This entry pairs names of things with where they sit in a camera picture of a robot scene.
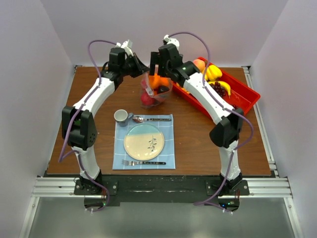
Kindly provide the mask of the orange fruit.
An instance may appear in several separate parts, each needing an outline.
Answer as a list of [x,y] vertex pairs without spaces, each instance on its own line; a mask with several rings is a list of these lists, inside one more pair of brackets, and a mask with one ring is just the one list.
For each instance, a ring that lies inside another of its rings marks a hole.
[[155,74],[155,75],[149,75],[149,86],[152,89],[156,89],[161,85],[160,83],[160,76]]
[[168,87],[169,86],[169,79],[166,77],[160,77],[159,78],[159,85]]

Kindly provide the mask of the orange fruit back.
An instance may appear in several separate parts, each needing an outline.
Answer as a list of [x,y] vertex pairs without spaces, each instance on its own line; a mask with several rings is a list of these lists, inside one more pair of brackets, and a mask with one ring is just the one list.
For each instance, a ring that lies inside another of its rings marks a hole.
[[169,79],[166,77],[160,77],[159,78],[159,85],[168,87],[169,86]]

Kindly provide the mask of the clear zip top bag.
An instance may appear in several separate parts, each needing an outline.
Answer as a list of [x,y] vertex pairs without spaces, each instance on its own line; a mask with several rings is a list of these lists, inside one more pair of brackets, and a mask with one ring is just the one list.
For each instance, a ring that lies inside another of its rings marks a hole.
[[155,73],[142,75],[140,89],[141,107],[149,109],[163,103],[170,95],[172,82],[170,78],[161,77]]

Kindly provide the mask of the red apple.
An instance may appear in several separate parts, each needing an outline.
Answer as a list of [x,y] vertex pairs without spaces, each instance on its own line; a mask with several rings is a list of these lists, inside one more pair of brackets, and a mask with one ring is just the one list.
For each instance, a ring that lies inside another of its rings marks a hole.
[[164,102],[166,100],[166,98],[167,98],[167,93],[155,94],[154,95],[155,102],[157,102],[157,103]]
[[155,102],[155,99],[150,97],[147,92],[144,92],[142,95],[141,95],[141,103],[144,105],[144,106],[152,106]]

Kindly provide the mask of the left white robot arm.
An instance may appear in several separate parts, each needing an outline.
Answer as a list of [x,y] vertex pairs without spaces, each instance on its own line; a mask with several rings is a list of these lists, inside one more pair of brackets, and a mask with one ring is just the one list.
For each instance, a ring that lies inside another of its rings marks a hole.
[[59,162],[68,156],[67,145],[75,154],[80,168],[79,187],[91,194],[105,191],[102,173],[97,164],[94,144],[97,139],[95,115],[104,101],[113,94],[125,76],[138,77],[149,71],[130,46],[117,45],[110,50],[109,61],[99,78],[74,106],[62,110],[62,146]]

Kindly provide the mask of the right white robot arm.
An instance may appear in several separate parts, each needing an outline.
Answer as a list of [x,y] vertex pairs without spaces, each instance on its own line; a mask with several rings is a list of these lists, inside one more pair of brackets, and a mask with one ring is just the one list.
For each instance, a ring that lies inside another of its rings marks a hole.
[[221,190],[227,195],[238,189],[242,173],[238,164],[237,147],[244,113],[225,102],[205,81],[199,68],[191,62],[183,62],[183,56],[173,44],[151,52],[150,75],[170,78],[190,92],[205,108],[215,123],[210,139],[219,148],[221,161]]

